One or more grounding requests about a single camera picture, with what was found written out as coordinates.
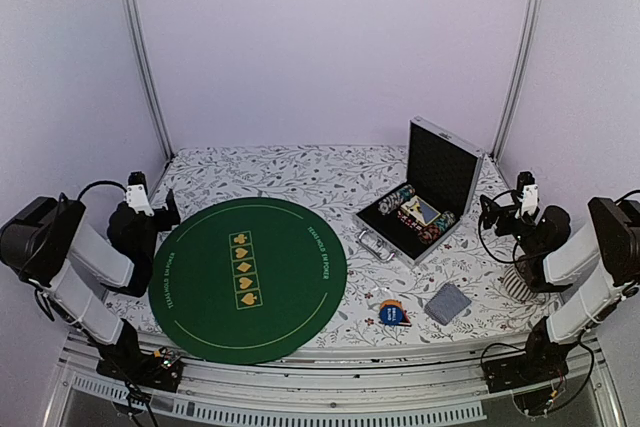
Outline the row of poker chips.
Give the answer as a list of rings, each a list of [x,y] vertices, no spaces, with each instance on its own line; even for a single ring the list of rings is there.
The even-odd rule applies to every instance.
[[[409,201],[415,195],[415,189],[406,184],[383,197],[378,203],[378,211],[382,215],[388,215],[403,203]]]

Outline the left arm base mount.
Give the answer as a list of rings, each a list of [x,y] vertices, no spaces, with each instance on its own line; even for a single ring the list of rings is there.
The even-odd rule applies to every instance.
[[[153,353],[116,355],[101,352],[100,355],[96,372],[102,376],[138,387],[171,393],[178,390],[184,364],[181,356],[168,347],[161,347]]]

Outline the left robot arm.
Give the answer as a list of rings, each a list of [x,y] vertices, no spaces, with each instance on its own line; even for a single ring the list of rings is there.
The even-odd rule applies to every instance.
[[[174,390],[183,368],[178,355],[168,348],[144,352],[136,329],[106,306],[87,279],[142,297],[153,275],[159,233],[180,222],[172,193],[154,209],[141,185],[127,188],[105,236],[91,226],[81,200],[38,197],[2,226],[1,261],[86,335],[100,354],[99,374]]]

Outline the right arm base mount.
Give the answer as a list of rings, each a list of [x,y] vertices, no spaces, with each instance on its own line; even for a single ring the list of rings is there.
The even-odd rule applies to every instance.
[[[486,353],[494,346],[508,347],[508,344],[490,344],[482,352],[480,367],[490,393],[560,379],[569,372],[566,362],[567,350],[552,348],[544,353],[528,354],[524,349],[515,348],[516,355],[486,360]]]

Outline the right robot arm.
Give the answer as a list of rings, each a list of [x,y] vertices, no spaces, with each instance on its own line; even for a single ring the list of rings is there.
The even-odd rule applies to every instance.
[[[530,385],[567,374],[566,358],[584,332],[601,323],[618,303],[639,290],[639,193],[613,200],[594,197],[590,219],[570,228],[569,214],[545,209],[534,227],[521,228],[521,215],[505,218],[498,204],[481,199],[484,223],[517,239],[502,284],[509,296],[531,300],[542,293],[574,291],[571,298],[531,329],[517,355],[482,362],[492,391]]]

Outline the blue small blind button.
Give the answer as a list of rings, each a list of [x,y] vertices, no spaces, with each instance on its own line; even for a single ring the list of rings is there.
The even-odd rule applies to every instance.
[[[379,319],[387,326],[398,326],[402,320],[403,308],[399,304],[390,303],[390,306],[379,311]]]

